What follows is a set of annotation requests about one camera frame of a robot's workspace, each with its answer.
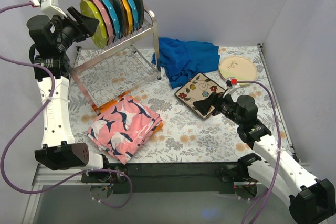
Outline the cream round plate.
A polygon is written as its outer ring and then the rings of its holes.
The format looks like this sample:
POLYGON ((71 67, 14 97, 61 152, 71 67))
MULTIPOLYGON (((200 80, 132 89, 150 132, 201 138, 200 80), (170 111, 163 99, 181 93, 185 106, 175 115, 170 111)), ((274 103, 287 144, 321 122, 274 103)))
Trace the cream round plate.
POLYGON ((224 58, 218 67, 223 79, 234 77, 238 81, 256 81, 258 71, 254 63, 241 56, 230 56, 224 58))

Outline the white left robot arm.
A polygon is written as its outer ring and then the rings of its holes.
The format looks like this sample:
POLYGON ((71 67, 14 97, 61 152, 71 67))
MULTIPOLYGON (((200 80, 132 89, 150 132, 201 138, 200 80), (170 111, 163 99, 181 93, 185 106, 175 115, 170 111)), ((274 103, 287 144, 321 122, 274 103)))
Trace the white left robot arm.
POLYGON ((106 182, 112 175, 107 158, 90 152, 86 143, 75 142, 68 110, 70 63, 66 51, 74 42, 93 36, 99 22, 72 6, 67 11, 67 17, 37 15, 26 23, 34 42, 29 59, 37 65, 34 75, 41 101, 46 105, 43 140, 35 159, 51 170, 94 169, 95 178, 106 182))

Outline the green polka dot plate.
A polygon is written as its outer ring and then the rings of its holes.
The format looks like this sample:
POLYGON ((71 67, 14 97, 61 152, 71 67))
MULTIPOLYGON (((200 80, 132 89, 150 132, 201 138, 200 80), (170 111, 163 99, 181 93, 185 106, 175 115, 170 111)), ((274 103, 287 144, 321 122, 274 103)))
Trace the green polka dot plate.
POLYGON ((79 6, 83 15, 99 20, 99 26, 91 39, 98 48, 103 49, 107 45, 108 40, 106 26, 99 9, 91 0, 81 0, 79 6))

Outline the square floral plate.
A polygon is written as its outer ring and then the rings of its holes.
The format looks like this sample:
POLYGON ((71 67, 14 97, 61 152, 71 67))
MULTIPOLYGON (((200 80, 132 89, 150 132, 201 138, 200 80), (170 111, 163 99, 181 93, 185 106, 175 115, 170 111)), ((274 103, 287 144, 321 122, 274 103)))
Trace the square floral plate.
POLYGON ((175 96, 197 116, 202 119, 206 119, 211 115, 214 107, 210 107, 208 113, 206 115, 202 115, 193 103, 208 98, 213 92, 221 93, 224 91, 226 91, 226 89, 214 80, 210 79, 203 73, 199 73, 195 77, 191 78, 185 85, 181 86, 175 92, 175 96))

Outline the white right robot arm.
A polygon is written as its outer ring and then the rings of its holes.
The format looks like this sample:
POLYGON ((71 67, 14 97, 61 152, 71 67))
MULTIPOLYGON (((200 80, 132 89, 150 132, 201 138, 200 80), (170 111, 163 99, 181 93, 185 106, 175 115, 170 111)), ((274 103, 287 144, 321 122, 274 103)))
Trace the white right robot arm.
POLYGON ((238 166, 238 176, 262 183, 288 207, 296 223, 321 223, 335 215, 335 187, 304 169, 258 119, 253 97, 241 95, 233 101, 229 94, 212 93, 193 105, 205 115, 213 108, 238 125, 240 139, 256 153, 254 161, 238 166))

